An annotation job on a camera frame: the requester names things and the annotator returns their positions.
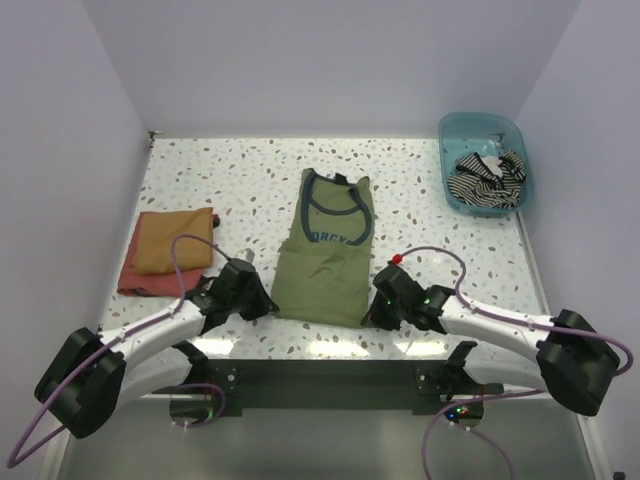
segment speckled white surface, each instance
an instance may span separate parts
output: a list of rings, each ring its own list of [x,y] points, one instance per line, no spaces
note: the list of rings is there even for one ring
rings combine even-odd
[[[350,181],[371,178],[376,225],[371,274],[394,253],[437,245],[460,254],[469,274],[463,292],[504,308],[540,313],[514,216],[474,218],[446,203],[437,140],[363,139],[159,139],[156,140],[134,219],[141,211],[213,206],[221,226],[215,241],[230,255],[249,246],[270,291],[278,248],[293,220],[300,175],[340,172]],[[215,274],[223,264],[216,257]],[[403,267],[423,286],[453,285],[453,260],[414,254]],[[135,322],[170,303],[168,298],[113,294],[105,329]],[[195,344],[211,357],[243,359],[442,358],[459,339],[421,332],[403,323],[398,332],[346,329],[238,315]]]

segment striped clothing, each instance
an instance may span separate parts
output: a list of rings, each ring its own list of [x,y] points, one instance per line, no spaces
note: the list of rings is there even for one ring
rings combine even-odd
[[[514,150],[499,157],[502,176],[496,175],[477,153],[456,160],[456,174],[447,179],[451,194],[478,207],[511,209],[520,203],[520,190],[527,178],[524,162]]]

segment orange cloth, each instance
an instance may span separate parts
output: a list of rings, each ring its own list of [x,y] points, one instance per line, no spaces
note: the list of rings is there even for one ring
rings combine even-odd
[[[179,297],[180,284],[175,273],[165,273],[164,275],[138,275],[133,268],[133,258],[136,255],[138,236],[140,235],[140,223],[149,212],[141,212],[133,230],[129,250],[124,259],[124,265],[120,271],[118,279],[118,293],[132,296],[151,297]],[[187,291],[193,289],[204,273],[204,268],[182,272],[184,285]]]
[[[138,275],[175,272],[171,242],[184,233],[213,242],[213,208],[184,212],[147,212],[140,220],[140,236],[133,258]],[[181,271],[207,268],[213,263],[213,250],[191,238],[176,243],[176,258]]]

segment purple cable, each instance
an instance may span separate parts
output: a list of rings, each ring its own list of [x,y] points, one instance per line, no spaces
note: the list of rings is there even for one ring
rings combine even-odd
[[[625,363],[625,365],[622,368],[618,369],[618,371],[616,372],[616,376],[619,376],[619,375],[622,375],[625,372],[628,372],[629,369],[633,366],[634,357],[633,357],[633,352],[631,351],[631,349],[629,349],[629,347],[627,347],[623,343],[619,342],[618,340],[616,340],[614,338],[611,338],[611,337],[608,337],[606,335],[601,335],[601,334],[595,333],[595,332],[588,332],[588,331],[585,331],[585,330],[573,330],[571,328],[563,328],[563,327],[555,327],[555,326],[551,327],[551,326],[542,325],[542,324],[539,324],[539,323],[532,323],[530,325],[528,322],[525,322],[523,320],[519,320],[519,319],[516,319],[516,318],[508,317],[508,316],[505,316],[505,315],[499,315],[497,313],[489,312],[489,311],[484,310],[482,308],[472,306],[471,303],[469,301],[467,301],[467,299],[462,296],[462,292],[460,291],[460,286],[462,285],[462,281],[464,280],[465,276],[467,275],[467,265],[464,262],[464,260],[462,260],[462,258],[460,258],[457,254],[455,254],[453,252],[450,252],[449,250],[446,250],[446,249],[440,248],[440,247],[431,247],[431,246],[414,247],[414,248],[411,248],[411,249],[407,250],[406,252],[402,253],[401,256],[405,257],[407,255],[410,255],[412,253],[419,252],[419,251],[422,251],[422,250],[433,251],[433,252],[438,252],[438,253],[444,253],[445,255],[449,255],[451,258],[453,258],[454,260],[456,260],[458,262],[458,264],[460,265],[460,268],[462,270],[462,273],[460,274],[460,276],[456,280],[456,283],[455,283],[455,286],[454,286],[454,290],[455,290],[456,298],[460,301],[460,303],[462,303],[462,305],[464,305],[469,310],[481,313],[482,315],[485,315],[486,317],[492,318],[494,320],[498,320],[500,322],[509,323],[511,325],[518,325],[518,326],[527,327],[527,328],[535,328],[535,329],[544,330],[544,331],[547,331],[547,332],[565,333],[565,334],[568,334],[568,335],[576,335],[576,336],[579,336],[579,337],[594,338],[594,339],[602,340],[604,342],[607,342],[607,343],[610,343],[612,345],[615,345],[620,350],[622,350],[625,353],[625,355],[627,356],[627,363]],[[431,419],[431,421],[427,425],[427,428],[425,429],[424,435],[422,437],[422,449],[421,449],[422,468],[423,468],[424,473],[427,476],[427,478],[429,480],[433,480],[433,477],[431,476],[431,472],[429,472],[429,467],[427,466],[427,453],[426,453],[427,439],[429,438],[429,434],[431,433],[431,430],[433,429],[433,426],[435,425],[435,423],[438,420],[438,418],[440,418],[440,416],[443,415],[447,410],[449,410],[451,408],[455,408],[455,407],[457,407],[459,405],[466,405],[466,404],[469,404],[469,403],[482,402],[483,400],[500,400],[500,399],[503,399],[503,398],[528,397],[530,395],[537,395],[538,393],[541,393],[541,392],[539,390],[532,390],[532,391],[523,392],[523,393],[508,393],[508,394],[503,394],[503,395],[492,395],[492,396],[488,396],[488,397],[474,398],[474,399],[471,399],[471,400],[464,400],[464,401],[460,401],[460,402],[454,402],[453,404],[447,405],[442,410],[440,410]],[[473,429],[471,429],[471,432],[474,433],[475,435],[483,438],[487,442],[489,442],[491,445],[493,445],[498,450],[498,452],[500,452],[500,454],[504,457],[505,461],[507,462],[507,465],[509,466],[509,474],[511,476],[511,479],[515,479],[516,478],[516,476],[515,476],[516,472],[515,472],[515,469],[513,467],[513,463],[511,462],[511,460],[507,456],[507,453],[502,449],[502,447],[500,447],[493,439],[491,439],[491,437],[489,437],[488,435],[486,435],[486,434],[484,434],[482,432],[478,432],[478,431],[475,431]]]
[[[462,305],[464,305],[469,310],[481,313],[482,315],[485,315],[486,317],[492,318],[494,320],[509,323],[511,325],[517,325],[519,327],[535,328],[536,330],[544,330],[546,332],[564,333],[567,335],[576,335],[578,337],[594,338],[596,340],[602,340],[604,342],[610,343],[611,345],[615,345],[620,350],[622,350],[627,356],[627,363],[625,363],[624,366],[622,366],[621,368],[618,369],[618,371],[616,371],[616,376],[619,376],[619,375],[622,375],[623,373],[628,372],[629,369],[633,366],[634,357],[631,349],[627,347],[625,344],[623,344],[622,342],[616,340],[615,338],[608,337],[607,335],[602,335],[596,332],[588,332],[586,330],[574,330],[571,328],[564,328],[564,327],[551,327],[549,325],[542,325],[540,323],[529,324],[529,322],[525,322],[523,320],[507,317],[505,315],[499,315],[497,313],[489,312],[482,308],[472,306],[471,303],[466,298],[464,298],[462,296],[462,293],[460,292],[460,285],[462,284],[464,277],[466,277],[467,275],[467,265],[464,263],[464,260],[462,260],[455,253],[440,247],[415,247],[410,250],[407,250],[406,252],[401,254],[401,256],[404,257],[406,255],[409,255],[414,252],[418,252],[420,250],[431,250],[434,252],[444,253],[446,255],[449,255],[451,258],[455,259],[460,264],[462,273],[456,280],[454,290],[456,292],[456,297],[458,298],[458,300],[460,300],[460,303],[462,303]]]
[[[485,396],[485,397],[475,397],[475,398],[470,398],[468,400],[460,400],[460,401],[457,401],[457,402],[453,402],[453,403],[443,407],[442,410],[440,410],[438,413],[436,413],[433,416],[431,421],[427,424],[427,428],[425,428],[424,434],[422,435],[422,446],[420,448],[420,455],[422,457],[422,469],[424,470],[424,474],[427,476],[427,479],[428,480],[433,480],[433,475],[431,475],[431,472],[429,471],[429,466],[427,465],[427,440],[428,440],[429,434],[431,433],[431,430],[433,430],[433,427],[435,426],[436,422],[440,418],[443,418],[442,415],[444,415],[447,410],[450,410],[450,409],[456,408],[456,407],[460,407],[462,405],[469,405],[470,403],[481,403],[481,402],[484,402],[484,401],[503,400],[505,398],[530,397],[532,395],[538,395],[539,393],[542,393],[542,392],[540,390],[529,390],[527,392],[520,392],[520,393],[503,393],[501,395],[489,395],[489,396]],[[466,430],[466,427],[463,427],[462,425],[459,425],[459,424],[456,424],[456,423],[454,423],[454,425],[456,427],[462,429],[462,430]],[[480,437],[480,438],[482,438],[484,440],[486,440],[491,445],[493,445],[496,450],[498,450],[500,455],[502,455],[502,457],[507,462],[507,466],[509,467],[509,477],[511,478],[511,480],[514,480],[517,477],[516,469],[513,466],[513,462],[511,461],[511,459],[507,455],[507,452],[505,452],[504,449],[500,445],[498,445],[495,442],[495,440],[493,440],[486,433],[479,432],[474,428],[470,429],[469,432],[473,433],[474,435],[476,435],[476,436],[478,436],[478,437]]]
[[[178,302],[178,305],[176,306],[175,310],[173,310],[172,312],[164,313],[162,315],[158,315],[157,317],[150,318],[146,322],[141,323],[140,325],[137,325],[127,330],[124,338],[127,338],[128,336],[133,335],[134,333],[138,333],[139,331],[144,330],[145,328],[149,328],[152,325],[160,323],[163,320],[171,318],[174,314],[178,313],[182,309],[182,306],[184,305],[184,302],[185,302],[186,287],[184,285],[184,278],[182,277],[182,272],[180,271],[180,268],[178,266],[178,259],[176,257],[176,243],[181,238],[191,238],[193,240],[198,240],[199,242],[205,243],[209,245],[211,248],[213,248],[214,250],[216,250],[227,261],[230,259],[230,257],[226,253],[224,253],[220,248],[218,248],[217,245],[209,242],[208,240],[205,240],[204,238],[200,238],[196,235],[191,235],[191,234],[183,234],[175,237],[171,242],[171,260],[173,261],[173,265],[176,269],[176,276],[178,277],[178,284],[180,285],[180,301]],[[64,427],[58,427],[53,432],[49,433],[47,436],[45,436],[44,438],[36,442],[31,448],[29,448],[29,450],[27,450],[23,454],[20,454],[20,450],[22,450],[22,448],[24,447],[24,444],[27,443],[27,440],[29,439],[33,431],[36,429],[36,427],[42,420],[42,417],[44,417],[44,414],[47,413],[47,410],[49,410],[49,407],[56,400],[56,398],[58,398],[62,390],[64,390],[67,387],[67,385],[69,385],[85,368],[91,365],[96,359],[100,358],[105,352],[107,352],[113,346],[123,341],[124,338],[117,337],[112,341],[108,342],[107,344],[103,345],[102,347],[100,347],[92,355],[89,355],[89,357],[87,357],[87,359],[84,362],[82,362],[75,369],[73,369],[71,373],[67,375],[67,377],[62,381],[62,383],[60,383],[60,385],[56,387],[56,389],[51,393],[51,395],[49,395],[49,398],[47,398],[47,400],[42,404],[42,407],[40,407],[40,410],[38,410],[38,413],[36,413],[36,415],[33,417],[31,422],[29,422],[24,433],[20,436],[20,438],[16,442],[16,445],[15,447],[13,447],[13,450],[11,451],[11,454],[9,455],[9,458],[7,460],[7,464],[6,464],[7,468],[15,468],[16,466],[20,465],[27,458],[33,455],[39,448],[41,448],[43,445],[49,442],[49,440],[51,440],[56,435],[58,435],[63,430],[65,430]],[[222,390],[219,387],[216,387],[215,385],[194,384],[193,388],[196,388],[198,385],[206,385],[207,388],[213,388],[218,393],[220,393],[222,397],[222,405],[221,405],[221,408],[218,409],[218,413],[216,413],[216,415],[213,418],[208,419],[205,422],[202,422],[201,424],[198,424],[195,426],[208,425],[214,419],[216,419],[222,414],[222,411],[226,404],[226,397],[224,395],[224,392],[222,392]],[[180,388],[191,388],[191,385],[181,385]]]

